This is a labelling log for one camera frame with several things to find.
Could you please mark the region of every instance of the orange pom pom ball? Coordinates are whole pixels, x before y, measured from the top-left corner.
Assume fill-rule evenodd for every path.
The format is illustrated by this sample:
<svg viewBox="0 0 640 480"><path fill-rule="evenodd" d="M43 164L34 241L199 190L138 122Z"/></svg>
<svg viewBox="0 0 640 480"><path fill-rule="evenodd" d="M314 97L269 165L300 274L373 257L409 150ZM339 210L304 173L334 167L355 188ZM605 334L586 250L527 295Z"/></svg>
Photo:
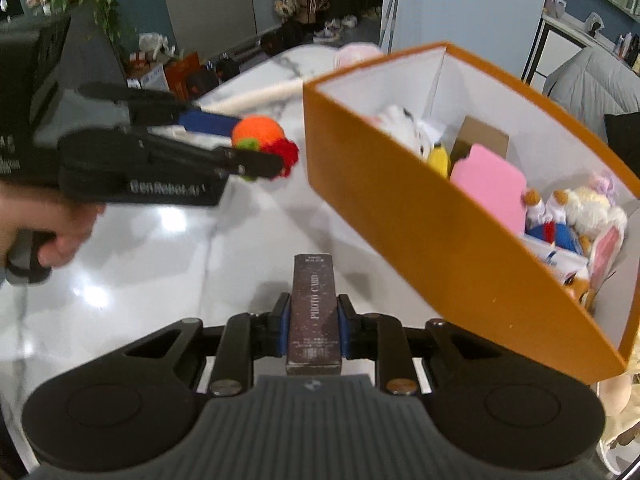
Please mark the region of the orange pom pom ball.
<svg viewBox="0 0 640 480"><path fill-rule="evenodd" d="M231 133L233 146L237 146L243 140L255 139L260 144L260 149L285 138L284 130L276 121L260 115L244 118L236 124Z"/></svg>

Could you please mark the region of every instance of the countertop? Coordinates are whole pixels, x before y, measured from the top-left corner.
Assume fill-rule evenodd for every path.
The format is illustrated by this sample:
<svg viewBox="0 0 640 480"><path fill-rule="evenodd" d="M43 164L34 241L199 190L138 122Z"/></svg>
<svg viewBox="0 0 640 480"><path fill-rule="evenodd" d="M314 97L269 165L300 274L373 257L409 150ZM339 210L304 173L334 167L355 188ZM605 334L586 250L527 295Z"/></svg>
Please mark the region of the countertop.
<svg viewBox="0 0 640 480"><path fill-rule="evenodd" d="M581 22L570 14L565 13L562 18L556 19L543 13L542 19L545 20L549 25L562 30L565 34L568 34L569 36L574 38L574 40L580 41L585 46L596 46L599 48L603 48L612 56L614 55L614 43L609 41L599 32L596 33L596 38L592 38L586 33L586 31L584 31L584 22Z"/></svg>
<svg viewBox="0 0 640 480"><path fill-rule="evenodd" d="M303 46L205 96L203 104L299 76L329 72L335 50ZM185 317L220 325L241 312L270 311L291 288L294 256L331 253L337 292L358 312L424 326L436 312L310 188L300 98L258 110L280 122L302 160L287 180L233 178L218 208L110 206L67 268L42 286L0 289L0 394L23 459L36 465L20 430L28 395L70 368ZM257 372L265 371L257 363ZM265 364L269 373L284 364ZM348 363L344 373L372 372Z"/></svg>

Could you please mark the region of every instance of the orange box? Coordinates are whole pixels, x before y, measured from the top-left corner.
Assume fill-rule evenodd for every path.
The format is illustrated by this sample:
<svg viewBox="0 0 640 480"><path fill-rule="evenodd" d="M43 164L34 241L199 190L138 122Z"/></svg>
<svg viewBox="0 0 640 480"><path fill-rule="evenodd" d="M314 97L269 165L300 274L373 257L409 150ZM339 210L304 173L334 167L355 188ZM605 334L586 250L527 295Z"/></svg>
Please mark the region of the orange box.
<svg viewBox="0 0 640 480"><path fill-rule="evenodd" d="M311 186L443 318L587 384L625 371L640 317L631 245L620 256L626 292L603 287L591 317L518 238L367 117L397 104L452 146L471 116L508 134L506 160L544 196L609 170L618 203L635 203L640 180L598 137L448 43L324 76L303 95Z"/></svg>
<svg viewBox="0 0 640 480"><path fill-rule="evenodd" d="M169 89L181 101L190 100L186 78L200 69L200 58L196 52L189 54L180 61L174 61L164 67L164 76Z"/></svg>

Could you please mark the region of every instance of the green pom pom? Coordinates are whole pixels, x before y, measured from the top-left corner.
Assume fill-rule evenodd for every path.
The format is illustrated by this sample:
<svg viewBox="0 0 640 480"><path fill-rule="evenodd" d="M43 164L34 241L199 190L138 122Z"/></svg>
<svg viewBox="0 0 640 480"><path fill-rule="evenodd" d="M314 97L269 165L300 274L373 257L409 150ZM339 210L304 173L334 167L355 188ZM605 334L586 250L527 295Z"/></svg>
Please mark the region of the green pom pom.
<svg viewBox="0 0 640 480"><path fill-rule="evenodd" d="M260 151L260 142L256 139L243 139L236 144L238 150L251 150L252 152Z"/></svg>

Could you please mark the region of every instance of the tripod stand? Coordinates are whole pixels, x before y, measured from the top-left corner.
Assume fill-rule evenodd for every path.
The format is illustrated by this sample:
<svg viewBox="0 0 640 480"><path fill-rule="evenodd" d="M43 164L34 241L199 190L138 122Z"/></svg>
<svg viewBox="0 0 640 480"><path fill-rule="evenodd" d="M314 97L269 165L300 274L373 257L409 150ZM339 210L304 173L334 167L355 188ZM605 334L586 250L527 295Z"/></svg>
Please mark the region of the tripod stand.
<svg viewBox="0 0 640 480"><path fill-rule="evenodd" d="M389 0L389 4L386 8L386 15L384 18L382 18L382 24L381 24L382 31L380 32L380 44L378 45L380 48L382 48L382 44L385 41L386 30L387 30L387 27L389 26L389 17L391 16L391 9L393 7L394 15L391 19L391 30L389 32L389 46L386 51L387 54L391 54L391 49L394 44L394 33L396 31L396 17L398 16L398 1L400 0Z"/></svg>

